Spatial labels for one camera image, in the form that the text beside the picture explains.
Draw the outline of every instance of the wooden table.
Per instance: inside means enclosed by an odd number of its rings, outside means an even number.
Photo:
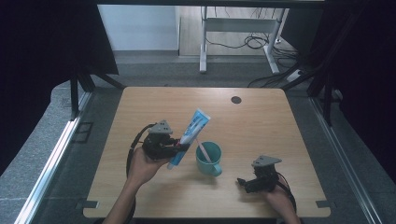
[[[241,98],[234,104],[234,96]],[[222,148],[218,177],[202,175],[195,163],[196,143],[180,165],[166,165],[138,192],[134,217],[278,217],[237,177],[255,178],[251,163],[260,155],[280,158],[276,170],[290,183],[300,217],[327,217],[329,207],[285,93],[278,89],[137,88],[124,90],[92,183],[86,217],[105,217],[126,179],[125,163],[135,136],[148,124],[166,119],[179,138],[197,108],[211,117],[199,135]]]

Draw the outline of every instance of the toothpaste tube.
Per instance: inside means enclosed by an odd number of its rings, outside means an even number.
[[[186,144],[190,146],[195,138],[198,136],[199,132],[205,127],[205,125],[209,122],[210,117],[204,113],[201,109],[197,109],[192,116],[191,122],[187,127],[186,132],[184,132],[183,136],[180,138],[180,144]],[[168,163],[168,169],[172,170],[174,166],[177,166],[181,159],[183,159],[185,151],[178,152],[172,160]]]

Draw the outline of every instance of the human hand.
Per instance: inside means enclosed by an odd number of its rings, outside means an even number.
[[[279,176],[279,182],[287,186],[286,181],[282,176]],[[293,204],[291,203],[288,193],[280,186],[276,185],[273,191],[265,190],[259,191],[264,200],[267,201],[274,210],[276,210],[287,224],[300,224],[300,219],[294,212]]]
[[[132,184],[140,188],[143,184],[150,181],[157,174],[157,171],[170,159],[154,161],[149,158],[142,147],[134,150],[134,156],[129,168],[127,184]]]

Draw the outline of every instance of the metal desk leg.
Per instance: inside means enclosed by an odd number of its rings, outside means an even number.
[[[70,101],[72,105],[72,114],[70,117],[70,120],[74,120],[78,114],[78,78],[75,76],[72,76],[70,78]]]
[[[95,75],[96,75],[97,77],[101,78],[102,80],[108,82],[108,83],[111,84],[112,86],[114,86],[114,87],[120,89],[120,90],[125,89],[125,86],[124,86],[124,85],[122,85],[121,83],[119,83],[118,81],[114,80],[113,78],[109,77],[109,76],[106,75],[106,74],[96,73]]]
[[[207,7],[204,7],[203,20],[202,20],[202,42],[201,42],[201,52],[199,59],[200,73],[206,72],[206,19],[207,19],[206,12],[207,12]]]
[[[277,68],[276,61],[274,60],[274,56],[272,55],[272,50],[274,48],[277,33],[279,32],[280,25],[282,24],[282,19],[284,14],[285,14],[285,8],[282,8],[279,17],[276,18],[276,24],[274,27],[274,31],[270,35],[268,46],[264,46],[265,55],[267,56],[268,63],[270,64],[271,70],[274,75],[279,74],[279,69]]]

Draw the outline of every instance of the white wall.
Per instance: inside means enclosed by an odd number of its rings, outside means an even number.
[[[177,50],[178,7],[98,5],[113,50]]]

